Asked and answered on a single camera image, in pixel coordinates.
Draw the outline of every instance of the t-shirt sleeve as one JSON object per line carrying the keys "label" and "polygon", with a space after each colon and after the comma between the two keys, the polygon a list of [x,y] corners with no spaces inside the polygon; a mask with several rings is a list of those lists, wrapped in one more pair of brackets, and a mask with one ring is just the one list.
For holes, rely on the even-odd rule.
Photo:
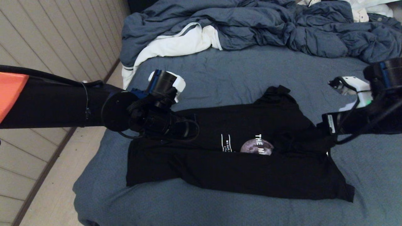
{"label": "t-shirt sleeve", "polygon": [[130,144],[127,162],[127,186],[177,178],[177,173],[169,166],[172,153],[163,149],[153,149],[157,141],[133,140]]}
{"label": "t-shirt sleeve", "polygon": [[261,156],[191,151],[176,154],[169,164],[187,183],[205,189],[292,199],[339,198],[353,202],[354,187],[346,184],[326,155]]}
{"label": "t-shirt sleeve", "polygon": [[290,89],[284,86],[271,86],[265,91],[262,97],[254,102],[254,104],[270,104],[278,105],[281,107],[285,107],[287,105],[298,107],[295,99],[293,99],[293,97],[291,97],[289,93]]}

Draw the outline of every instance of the floor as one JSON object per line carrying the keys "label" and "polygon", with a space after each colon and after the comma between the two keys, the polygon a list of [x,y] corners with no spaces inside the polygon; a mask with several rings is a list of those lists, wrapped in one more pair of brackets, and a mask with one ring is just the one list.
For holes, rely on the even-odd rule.
{"label": "floor", "polygon": [[[123,86],[119,64],[108,83]],[[21,226],[81,226],[72,187],[99,149],[105,127],[77,128],[50,170],[21,222]]]}

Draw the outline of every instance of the mattress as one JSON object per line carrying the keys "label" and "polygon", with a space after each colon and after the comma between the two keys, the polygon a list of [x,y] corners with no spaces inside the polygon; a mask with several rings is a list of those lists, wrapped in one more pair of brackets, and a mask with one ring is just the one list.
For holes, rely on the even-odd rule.
{"label": "mattress", "polygon": [[[155,57],[142,63],[129,89],[144,90],[155,69],[182,76],[186,89],[174,111],[253,103],[269,86],[291,90],[314,123],[321,114],[354,101],[327,82],[363,79],[356,58],[321,58],[287,47],[252,46]],[[130,140],[107,130],[99,151],[74,184],[79,221],[86,225],[402,225],[402,139],[362,135],[332,149],[332,158],[353,185],[353,203],[339,199],[295,200],[201,189],[181,179],[126,187]]]}

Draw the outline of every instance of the black t-shirt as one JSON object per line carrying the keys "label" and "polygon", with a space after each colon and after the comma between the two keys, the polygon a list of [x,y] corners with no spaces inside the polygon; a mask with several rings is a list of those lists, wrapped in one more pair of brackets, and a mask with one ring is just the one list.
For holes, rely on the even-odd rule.
{"label": "black t-shirt", "polygon": [[295,199],[353,201],[330,157],[334,139],[306,118],[283,86],[248,105],[179,111],[195,115],[192,142],[133,140],[127,186],[182,178],[206,189]]}

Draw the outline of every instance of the white fabric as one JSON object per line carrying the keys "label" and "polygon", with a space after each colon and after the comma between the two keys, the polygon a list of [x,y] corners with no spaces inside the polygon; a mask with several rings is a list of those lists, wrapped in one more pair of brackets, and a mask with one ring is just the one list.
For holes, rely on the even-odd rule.
{"label": "white fabric", "polygon": [[[183,35],[191,26],[195,26]],[[219,43],[218,32],[213,26],[201,28],[198,23],[188,24],[176,35],[161,35],[156,37],[138,55],[133,67],[123,67],[123,88],[127,89],[130,81],[140,64],[156,56],[182,56],[198,53],[209,47],[222,50]]]}
{"label": "white fabric", "polygon": [[396,2],[398,0],[344,0],[351,4],[352,9],[359,10],[362,8],[368,8],[379,4],[385,4],[389,2]]}
{"label": "white fabric", "polygon": [[[397,0],[344,0],[351,4],[353,21],[354,22],[368,22],[368,12],[381,14],[387,17],[393,17],[394,14],[385,3],[395,2]],[[302,0],[298,4],[311,6],[321,0]]]}
{"label": "white fabric", "polygon": [[369,15],[367,15],[367,11],[365,8],[361,8],[358,10],[352,9],[352,13],[353,13],[353,21],[355,23],[369,21]]}
{"label": "white fabric", "polygon": [[394,12],[386,4],[380,4],[366,8],[367,12],[381,14],[387,17],[394,17]]}

